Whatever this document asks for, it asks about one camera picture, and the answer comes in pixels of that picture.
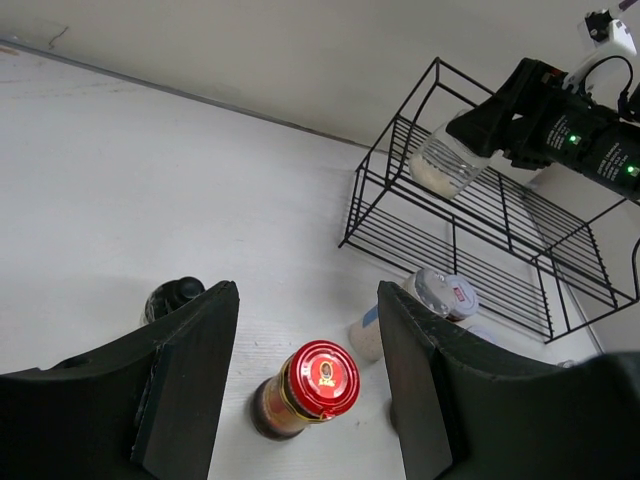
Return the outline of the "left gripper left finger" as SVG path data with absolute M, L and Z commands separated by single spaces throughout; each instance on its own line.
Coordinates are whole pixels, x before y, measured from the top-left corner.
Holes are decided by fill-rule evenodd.
M 1 378 L 5 479 L 204 479 L 239 314 L 222 281 L 52 368 Z

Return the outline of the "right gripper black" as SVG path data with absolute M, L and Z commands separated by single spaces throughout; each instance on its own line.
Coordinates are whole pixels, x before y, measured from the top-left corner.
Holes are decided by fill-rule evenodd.
M 500 151 L 516 168 L 536 170 L 560 163 L 577 171 L 620 142 L 617 113 L 561 88 L 565 73 L 530 58 L 477 107 L 458 116 L 447 133 L 473 154 Z

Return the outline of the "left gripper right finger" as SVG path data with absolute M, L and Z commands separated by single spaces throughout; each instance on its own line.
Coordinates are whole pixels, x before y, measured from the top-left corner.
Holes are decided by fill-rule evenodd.
M 638 477 L 637 353 L 563 368 L 435 316 L 395 283 L 377 295 L 407 478 Z

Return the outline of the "clear glass jar white powder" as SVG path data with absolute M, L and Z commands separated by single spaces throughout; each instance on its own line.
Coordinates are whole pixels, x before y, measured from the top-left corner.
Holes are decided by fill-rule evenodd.
M 449 121 L 429 135 L 408 160 L 408 166 L 414 182 L 453 199 L 491 165 L 492 158 L 473 153 L 447 132 L 448 125 Z

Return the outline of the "silver lid blue label shaker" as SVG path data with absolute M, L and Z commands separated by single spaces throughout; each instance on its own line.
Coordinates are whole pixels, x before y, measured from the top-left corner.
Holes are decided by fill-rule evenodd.
M 447 317 L 457 305 L 456 295 L 445 275 L 431 268 L 422 268 L 411 274 L 402 288 L 429 311 L 442 318 Z M 377 362 L 383 357 L 378 304 L 350 326 L 349 341 L 354 351 L 368 362 Z

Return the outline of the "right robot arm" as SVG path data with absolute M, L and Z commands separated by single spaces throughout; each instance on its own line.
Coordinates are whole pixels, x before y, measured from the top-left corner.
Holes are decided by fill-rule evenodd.
M 629 200 L 639 198 L 639 126 L 562 88 L 566 73 L 525 58 L 488 100 L 450 121 L 478 157 L 500 151 L 525 170 L 559 163 Z

